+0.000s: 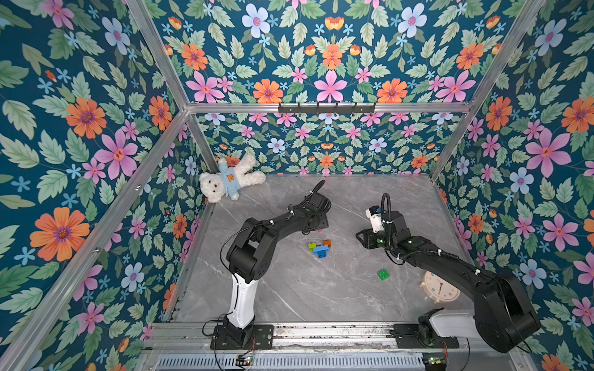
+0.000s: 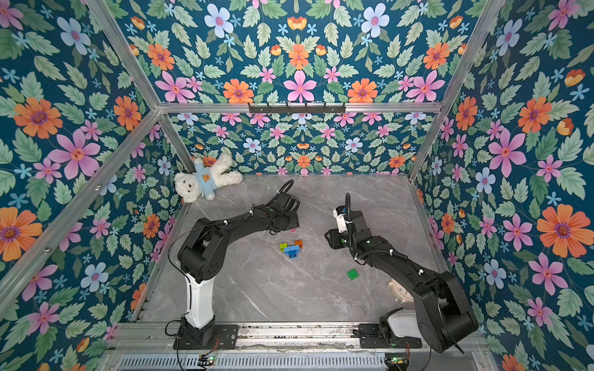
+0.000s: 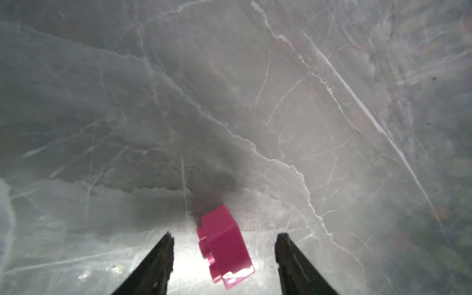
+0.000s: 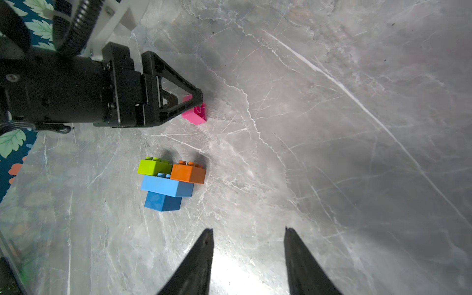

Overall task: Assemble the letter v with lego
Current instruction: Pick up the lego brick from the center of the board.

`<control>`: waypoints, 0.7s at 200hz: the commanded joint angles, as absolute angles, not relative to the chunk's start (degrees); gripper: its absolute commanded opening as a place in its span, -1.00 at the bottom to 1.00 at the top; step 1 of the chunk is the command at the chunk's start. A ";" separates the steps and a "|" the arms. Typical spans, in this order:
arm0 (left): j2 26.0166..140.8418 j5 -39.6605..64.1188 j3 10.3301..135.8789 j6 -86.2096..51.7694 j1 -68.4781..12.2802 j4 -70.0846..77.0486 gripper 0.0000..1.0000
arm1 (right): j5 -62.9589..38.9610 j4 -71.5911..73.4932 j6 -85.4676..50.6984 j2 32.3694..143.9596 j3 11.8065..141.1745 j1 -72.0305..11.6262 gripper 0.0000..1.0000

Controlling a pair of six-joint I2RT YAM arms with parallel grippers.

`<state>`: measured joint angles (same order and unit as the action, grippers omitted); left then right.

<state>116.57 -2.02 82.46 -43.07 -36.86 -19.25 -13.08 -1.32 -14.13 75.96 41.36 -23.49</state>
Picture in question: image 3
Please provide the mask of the pink lego brick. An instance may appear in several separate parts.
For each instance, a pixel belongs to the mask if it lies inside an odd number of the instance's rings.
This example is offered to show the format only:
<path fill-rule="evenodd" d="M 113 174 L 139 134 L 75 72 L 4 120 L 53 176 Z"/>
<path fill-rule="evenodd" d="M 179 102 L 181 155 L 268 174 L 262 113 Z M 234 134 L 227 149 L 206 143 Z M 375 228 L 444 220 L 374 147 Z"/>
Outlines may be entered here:
<path fill-rule="evenodd" d="M 230 290 L 254 274 L 240 228 L 226 206 L 221 205 L 204 215 L 197 234 L 200 251 L 209 261 L 215 283 L 222 281 Z"/>

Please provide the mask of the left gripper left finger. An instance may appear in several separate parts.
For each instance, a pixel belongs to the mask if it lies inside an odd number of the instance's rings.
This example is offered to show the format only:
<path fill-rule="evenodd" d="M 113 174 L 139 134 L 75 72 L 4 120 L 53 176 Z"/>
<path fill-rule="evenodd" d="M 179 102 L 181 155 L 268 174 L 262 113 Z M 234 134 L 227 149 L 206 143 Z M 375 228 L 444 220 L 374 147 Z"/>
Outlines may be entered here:
<path fill-rule="evenodd" d="M 166 295 L 175 241 L 167 232 L 112 295 Z"/>

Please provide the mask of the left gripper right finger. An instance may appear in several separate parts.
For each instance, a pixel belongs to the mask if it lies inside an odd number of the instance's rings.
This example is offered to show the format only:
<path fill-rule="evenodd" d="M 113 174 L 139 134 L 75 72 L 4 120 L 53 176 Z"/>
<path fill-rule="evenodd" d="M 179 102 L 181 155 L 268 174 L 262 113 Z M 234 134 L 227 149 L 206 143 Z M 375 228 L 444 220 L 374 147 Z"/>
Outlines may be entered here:
<path fill-rule="evenodd" d="M 275 242 L 275 260 L 279 268 L 283 295 L 337 295 L 337 291 L 306 258 L 287 233 Z"/>

